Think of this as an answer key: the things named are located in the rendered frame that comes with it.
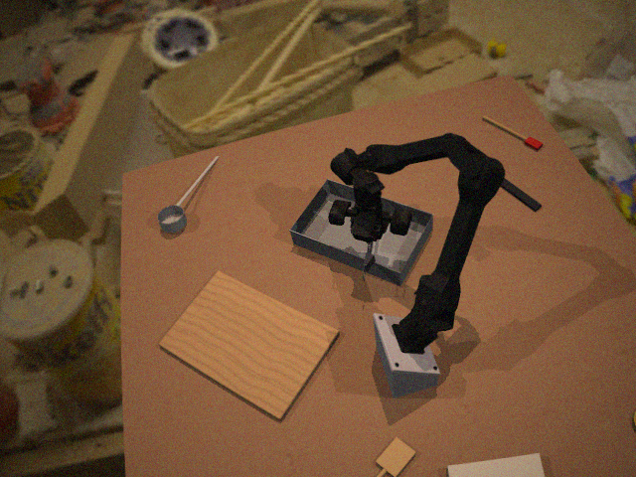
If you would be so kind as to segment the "black spatula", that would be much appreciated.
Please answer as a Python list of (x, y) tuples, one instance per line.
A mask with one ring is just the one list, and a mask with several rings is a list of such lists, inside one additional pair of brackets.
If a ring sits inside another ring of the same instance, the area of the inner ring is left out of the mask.
[(539, 203), (537, 203), (537, 201), (535, 201), (534, 199), (529, 197), (526, 193), (524, 193), (523, 191), (518, 189), (518, 187), (516, 187), (515, 185), (513, 185), (512, 183), (507, 181), (507, 179), (504, 179), (504, 181), (503, 181), (503, 183), (501, 184), (500, 187), (503, 188), (508, 193), (510, 193), (510, 195), (515, 196), (516, 198), (518, 198), (521, 202), (526, 204), (533, 211), (537, 211), (538, 208), (540, 208), (542, 206)]

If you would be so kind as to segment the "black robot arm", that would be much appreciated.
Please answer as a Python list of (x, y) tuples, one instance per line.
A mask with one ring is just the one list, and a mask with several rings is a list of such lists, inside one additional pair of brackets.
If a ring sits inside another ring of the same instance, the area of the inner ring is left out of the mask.
[[(410, 313), (392, 325), (403, 353), (423, 355), (439, 331), (453, 329), (461, 293), (460, 272), (483, 211), (505, 179), (505, 168), (453, 133), (401, 145), (372, 144), (359, 155), (346, 148), (330, 164), (346, 185), (354, 186), (357, 202), (369, 205), (380, 198), (385, 188), (375, 172), (391, 175), (410, 164), (447, 157), (460, 170), (457, 210), (434, 272), (420, 278)], [(354, 239), (376, 241), (384, 234), (383, 224), (379, 211), (359, 210), (351, 233)]]

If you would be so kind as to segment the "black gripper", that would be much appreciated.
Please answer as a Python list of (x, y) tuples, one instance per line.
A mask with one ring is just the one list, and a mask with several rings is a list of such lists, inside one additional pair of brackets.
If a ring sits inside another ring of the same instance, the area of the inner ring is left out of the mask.
[(384, 219), (384, 224), (383, 224), (385, 228), (384, 233), (387, 231), (388, 226), (391, 223), (390, 230), (394, 235), (400, 235), (400, 236), (407, 235), (407, 231), (411, 221), (410, 210), (395, 209), (394, 215), (392, 216), (390, 215), (391, 211), (382, 210), (383, 203), (382, 203), (381, 197), (375, 203), (369, 204), (369, 205), (360, 204), (359, 202), (357, 202), (356, 199), (355, 201), (356, 203), (354, 208), (349, 209), (352, 205), (351, 202), (336, 200), (333, 203), (329, 213), (329, 217), (328, 217), (329, 223), (331, 225), (341, 226), (345, 222), (344, 221), (345, 217), (351, 217), (350, 222), (352, 227), (354, 220), (357, 216), (357, 212), (359, 210), (360, 212), (364, 212), (364, 213), (377, 210), (381, 213)]

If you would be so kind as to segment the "grey metal roasting tin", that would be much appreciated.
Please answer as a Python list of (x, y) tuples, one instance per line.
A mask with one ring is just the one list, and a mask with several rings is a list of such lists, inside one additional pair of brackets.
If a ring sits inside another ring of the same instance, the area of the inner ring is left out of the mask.
[[(392, 216), (395, 209), (410, 210), (411, 221), (407, 235), (394, 235), (390, 223), (382, 238), (373, 241), (372, 254), (376, 262), (367, 273), (401, 286), (433, 230), (434, 214), (385, 197), (381, 199), (382, 210), (391, 211)], [(293, 244), (365, 272), (368, 245), (354, 239), (351, 217), (345, 217), (341, 226), (329, 223), (329, 213), (336, 200), (351, 202), (349, 209), (354, 208), (354, 187), (327, 179), (289, 230)]]

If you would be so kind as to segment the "grey saucepan with long handle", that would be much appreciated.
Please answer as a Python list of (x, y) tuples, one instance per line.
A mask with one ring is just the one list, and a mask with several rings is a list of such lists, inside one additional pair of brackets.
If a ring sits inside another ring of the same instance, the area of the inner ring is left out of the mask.
[(188, 195), (192, 192), (192, 190), (197, 186), (197, 184), (202, 180), (202, 178), (207, 174), (207, 172), (212, 168), (215, 161), (219, 158), (217, 156), (213, 162), (208, 166), (208, 168), (203, 172), (203, 174), (198, 178), (198, 180), (192, 185), (192, 187), (187, 191), (187, 193), (182, 197), (177, 206), (166, 207), (158, 215), (158, 221), (160, 223), (160, 228), (162, 231), (166, 233), (175, 233), (182, 229), (186, 222), (187, 218), (184, 213), (184, 210), (179, 207), (183, 201), (188, 197)]

